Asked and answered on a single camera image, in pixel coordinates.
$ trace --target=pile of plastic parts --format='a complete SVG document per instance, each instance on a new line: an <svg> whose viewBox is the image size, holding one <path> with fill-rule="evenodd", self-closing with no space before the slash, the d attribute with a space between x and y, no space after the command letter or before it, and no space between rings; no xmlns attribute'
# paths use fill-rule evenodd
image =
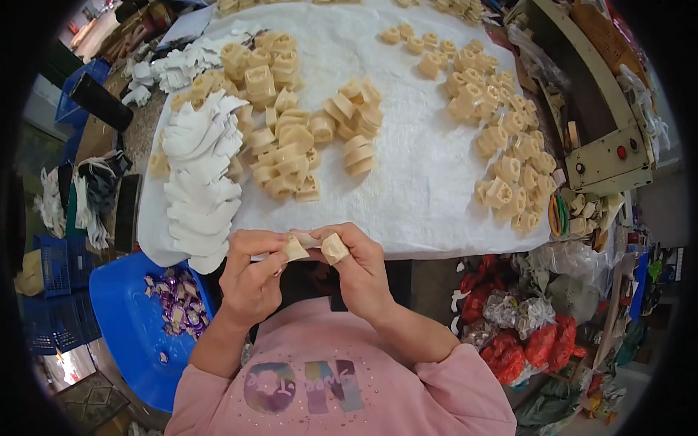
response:
<svg viewBox="0 0 698 436"><path fill-rule="evenodd" d="M454 291L453 306L463 303L452 330L463 325L461 342L480 351L500 383L525 386L532 375L557 372L586 350L574 345L574 318L556 314L542 297L519 301L517 287L507 290L511 271L499 256L483 256L477 271L467 273Z"/></svg>

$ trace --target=white plastic scrap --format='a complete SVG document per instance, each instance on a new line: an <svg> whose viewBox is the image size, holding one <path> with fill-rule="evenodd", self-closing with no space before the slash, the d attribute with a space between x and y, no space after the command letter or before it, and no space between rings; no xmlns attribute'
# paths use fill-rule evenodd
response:
<svg viewBox="0 0 698 436"><path fill-rule="evenodd" d="M42 168L41 185L44 188L43 196L34 198L34 210L41 214L41 220L51 233L57 238L63 238L66 233L66 217L58 190L58 169L54 168L46 175L46 169Z"/></svg>
<svg viewBox="0 0 698 436"><path fill-rule="evenodd" d="M170 180L165 183L168 229L177 250L198 273L213 272L228 255L228 237L242 189L224 177L242 146L233 110L247 104L225 90L210 94L195 111L191 102L170 117L162 134Z"/></svg>
<svg viewBox="0 0 698 436"><path fill-rule="evenodd" d="M517 300L506 292L495 290L487 297L482 316L501 329L510 329L517 325L519 318Z"/></svg>
<svg viewBox="0 0 698 436"><path fill-rule="evenodd" d="M555 324L555 310L550 303L539 297L531 297L519 304L516 329L521 340L528 339L531 333L549 324Z"/></svg>

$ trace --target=plastic part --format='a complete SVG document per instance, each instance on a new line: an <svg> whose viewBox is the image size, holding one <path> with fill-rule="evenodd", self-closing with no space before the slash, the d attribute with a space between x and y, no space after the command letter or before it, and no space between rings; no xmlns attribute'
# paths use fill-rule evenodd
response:
<svg viewBox="0 0 698 436"><path fill-rule="evenodd" d="M350 255L349 249L344 245L337 233L329 235L322 241L320 251L325 255L325 259L330 266L341 262Z"/></svg>
<svg viewBox="0 0 698 436"><path fill-rule="evenodd" d="M507 146L507 131L500 126L485 128L475 142L477 154L485 159L490 159L498 149Z"/></svg>
<svg viewBox="0 0 698 436"><path fill-rule="evenodd" d="M453 56L456 55L456 46L454 45L453 41L445 39L442 40L441 43L439 44L439 49L448 56L449 59L452 59Z"/></svg>
<svg viewBox="0 0 698 436"><path fill-rule="evenodd" d="M438 36L436 33L432 32L427 32L422 36L422 40L424 41L424 48L432 51L436 49L436 46L438 44Z"/></svg>
<svg viewBox="0 0 698 436"><path fill-rule="evenodd" d="M400 32L400 37L404 40L415 35L415 30L407 23L400 23L397 29Z"/></svg>
<svg viewBox="0 0 698 436"><path fill-rule="evenodd" d="M490 166L490 170L494 176L499 177L503 181L511 184L519 181L521 174L521 161L509 156L502 156Z"/></svg>
<svg viewBox="0 0 698 436"><path fill-rule="evenodd" d="M440 70L441 58L433 52L426 53L417 65L417 69L425 77L435 80Z"/></svg>
<svg viewBox="0 0 698 436"><path fill-rule="evenodd" d="M407 51L412 54L422 54L424 51L424 41L416 36L407 38Z"/></svg>
<svg viewBox="0 0 698 436"><path fill-rule="evenodd" d="M283 247L283 252L288 255L288 262L310 257L305 248L301 246L298 238L292 234L286 234L286 245Z"/></svg>
<svg viewBox="0 0 698 436"><path fill-rule="evenodd" d="M400 38L400 31L396 27L390 27L380 32L380 39L386 44L397 44Z"/></svg>

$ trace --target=blue plastic crate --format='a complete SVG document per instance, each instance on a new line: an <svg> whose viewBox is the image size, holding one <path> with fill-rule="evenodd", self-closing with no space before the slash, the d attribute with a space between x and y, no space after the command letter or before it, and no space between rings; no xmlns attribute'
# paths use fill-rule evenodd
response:
<svg viewBox="0 0 698 436"><path fill-rule="evenodd" d="M80 79L83 71L87 71L87 74L91 75L99 84L104 84L109 74L109 69L110 67L107 64L95 60L81 66L71 74L63 83L63 92L61 93L61 100L58 102L58 108L56 109L55 121L60 124L70 124L77 129L84 128L85 124L87 124L89 113L82 109L80 105L73 102L68 95L73 89L73 86L77 83L77 80Z"/></svg>
<svg viewBox="0 0 698 436"><path fill-rule="evenodd" d="M75 163L77 148L80 146L83 130L84 129L76 130L75 133L73 133L73 136L69 137L66 141L66 146L63 148L63 156L61 156L61 165L68 162Z"/></svg>
<svg viewBox="0 0 698 436"><path fill-rule="evenodd" d="M187 268L187 263L179 266ZM134 253L92 271L89 292L104 341L126 383L146 404L171 413L194 339L188 334L167 336L159 300L144 293L143 277L164 272L144 253ZM207 288L196 272L190 272L212 318ZM160 352L168 354L168 364L160 362Z"/></svg>
<svg viewBox="0 0 698 436"><path fill-rule="evenodd" d="M45 296L70 294L68 242L50 236L35 236L34 249L41 249L41 273Z"/></svg>
<svg viewBox="0 0 698 436"><path fill-rule="evenodd" d="M82 333L82 342L89 344L93 340L101 338L102 331L99 329L99 324L97 324L97 319L94 316L89 292L80 292L74 294L74 296L77 318Z"/></svg>
<svg viewBox="0 0 698 436"><path fill-rule="evenodd" d="M68 243L68 277L70 288L75 290L89 285L89 275L94 269L92 253L87 251L85 238L72 236L66 238Z"/></svg>
<svg viewBox="0 0 698 436"><path fill-rule="evenodd" d="M24 312L24 330L29 338L32 354L36 356L54 356L56 343L48 315L48 304L43 295L19 295Z"/></svg>

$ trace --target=wall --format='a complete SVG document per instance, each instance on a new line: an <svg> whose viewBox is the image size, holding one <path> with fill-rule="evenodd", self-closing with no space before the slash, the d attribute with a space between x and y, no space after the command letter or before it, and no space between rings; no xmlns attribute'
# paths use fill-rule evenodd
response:
<svg viewBox="0 0 698 436"><path fill-rule="evenodd" d="M683 170L655 177L652 184L637 189L642 221L653 240L662 247L687 246L690 240L688 181Z"/></svg>
<svg viewBox="0 0 698 436"><path fill-rule="evenodd" d="M74 129L54 123L60 98L61 90L39 74L31 88L22 116L32 126L65 142Z"/></svg>

